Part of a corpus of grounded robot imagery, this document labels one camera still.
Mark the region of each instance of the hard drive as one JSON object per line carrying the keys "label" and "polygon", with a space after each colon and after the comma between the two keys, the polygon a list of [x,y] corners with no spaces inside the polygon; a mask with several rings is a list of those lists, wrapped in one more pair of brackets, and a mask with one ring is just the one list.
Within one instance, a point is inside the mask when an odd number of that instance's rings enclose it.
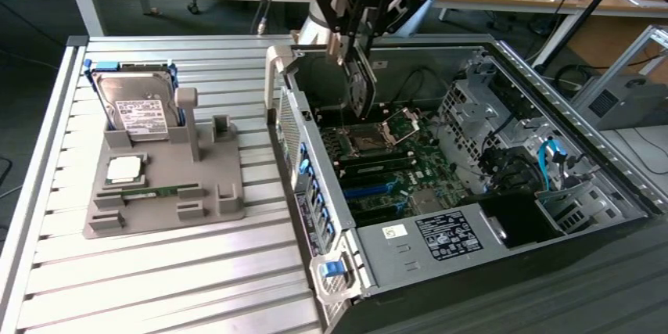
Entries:
{"label": "hard drive", "polygon": [[182,124],[174,72],[166,65],[130,65],[96,68],[90,73],[109,128],[128,131],[133,141],[166,139],[166,128]]}

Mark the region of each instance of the sticker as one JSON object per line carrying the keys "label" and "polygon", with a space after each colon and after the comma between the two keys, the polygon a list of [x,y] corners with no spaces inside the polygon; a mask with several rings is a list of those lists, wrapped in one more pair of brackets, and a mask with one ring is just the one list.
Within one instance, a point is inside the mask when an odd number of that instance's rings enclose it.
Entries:
{"label": "sticker", "polygon": [[166,133],[161,101],[116,101],[122,126],[130,135]]}
{"label": "sticker", "polygon": [[389,227],[382,227],[382,234],[385,235],[385,239],[394,239],[400,236],[406,236],[406,227],[402,224],[396,224]]}
{"label": "sticker", "polygon": [[482,249],[461,211],[420,219],[416,224],[430,255],[437,261]]}
{"label": "sticker", "polygon": [[157,197],[157,193],[137,193],[136,195],[126,195],[122,197],[122,199],[152,199],[153,197]]}
{"label": "sticker", "polygon": [[360,168],[357,170],[358,174],[364,174],[365,172],[372,172],[372,171],[380,171],[385,166],[376,166],[376,167],[366,167],[366,168]]}

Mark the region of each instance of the hard drive label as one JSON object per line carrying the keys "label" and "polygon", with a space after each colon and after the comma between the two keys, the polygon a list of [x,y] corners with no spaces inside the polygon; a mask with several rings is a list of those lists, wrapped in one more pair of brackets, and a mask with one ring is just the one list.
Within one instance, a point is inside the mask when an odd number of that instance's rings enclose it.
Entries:
{"label": "hard drive label", "polygon": [[166,133],[161,101],[116,101],[116,107],[129,135]]}
{"label": "hard drive label", "polygon": [[461,211],[416,221],[430,255],[438,261],[482,249]]}

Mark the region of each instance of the motherboard chip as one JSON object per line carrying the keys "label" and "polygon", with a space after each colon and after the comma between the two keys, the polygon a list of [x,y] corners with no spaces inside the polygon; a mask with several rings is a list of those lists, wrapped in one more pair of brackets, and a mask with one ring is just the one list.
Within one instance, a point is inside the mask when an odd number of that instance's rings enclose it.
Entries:
{"label": "motherboard chip", "polygon": [[350,144],[358,151],[385,149],[385,139],[374,130],[352,130],[349,135]]}
{"label": "motherboard chip", "polygon": [[444,209],[436,198],[436,192],[430,188],[414,191],[412,203],[418,214],[433,213]]}

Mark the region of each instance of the power supply label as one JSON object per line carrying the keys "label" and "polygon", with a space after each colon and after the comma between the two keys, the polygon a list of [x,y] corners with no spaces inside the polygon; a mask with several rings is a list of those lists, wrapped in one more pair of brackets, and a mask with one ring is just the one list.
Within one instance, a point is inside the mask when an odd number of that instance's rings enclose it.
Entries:
{"label": "power supply label", "polygon": [[460,211],[416,221],[430,255],[438,261],[481,250],[478,238]]}

